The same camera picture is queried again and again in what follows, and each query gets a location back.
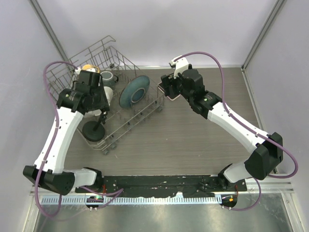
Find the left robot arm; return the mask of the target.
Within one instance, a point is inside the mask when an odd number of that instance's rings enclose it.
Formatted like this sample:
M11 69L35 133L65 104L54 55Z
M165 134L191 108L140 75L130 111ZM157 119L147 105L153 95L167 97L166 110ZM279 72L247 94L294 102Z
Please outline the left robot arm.
M88 112L99 111L98 121L85 123L84 135L92 142L105 135L102 123L110 110L102 76L94 69L80 70L73 88L61 91L56 102L56 115L39 157L32 166L25 166L23 175L34 185L60 195L73 188L86 186L91 192L102 189L100 171L92 168L65 170L64 162L72 137Z

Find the black phone with pink case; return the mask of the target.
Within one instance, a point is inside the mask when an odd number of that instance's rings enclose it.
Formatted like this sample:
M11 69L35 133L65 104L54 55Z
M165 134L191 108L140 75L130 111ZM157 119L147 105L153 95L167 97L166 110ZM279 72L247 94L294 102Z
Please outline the black phone with pink case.
M162 82L160 82L158 85L157 85L158 89L165 94L165 91L164 91L164 88L163 88L163 84ZM177 98L180 97L180 94L176 92L176 89L173 87L173 86L169 86L169 95L167 96L167 98L170 100L170 101L174 101L176 100Z

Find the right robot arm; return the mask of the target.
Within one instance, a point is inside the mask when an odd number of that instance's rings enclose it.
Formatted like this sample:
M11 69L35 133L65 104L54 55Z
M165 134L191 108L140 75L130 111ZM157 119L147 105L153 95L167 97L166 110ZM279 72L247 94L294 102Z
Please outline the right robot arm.
M243 118L234 120L237 114L225 107L218 95L205 89L202 75L191 65L176 75L161 76L161 87L167 97L183 96L195 113L223 128L249 152L245 161L229 164L218 173L220 189L231 190L245 178L264 180L282 162L283 151L277 147L282 145L282 137L262 131Z

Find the black phone stand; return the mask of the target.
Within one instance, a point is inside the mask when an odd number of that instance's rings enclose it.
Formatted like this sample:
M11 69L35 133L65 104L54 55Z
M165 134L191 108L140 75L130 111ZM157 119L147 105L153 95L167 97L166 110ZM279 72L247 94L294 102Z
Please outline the black phone stand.
M83 125L82 134L85 139L98 142L104 138L105 128L103 124L105 124L107 114L107 111L101 112L97 121L88 121Z

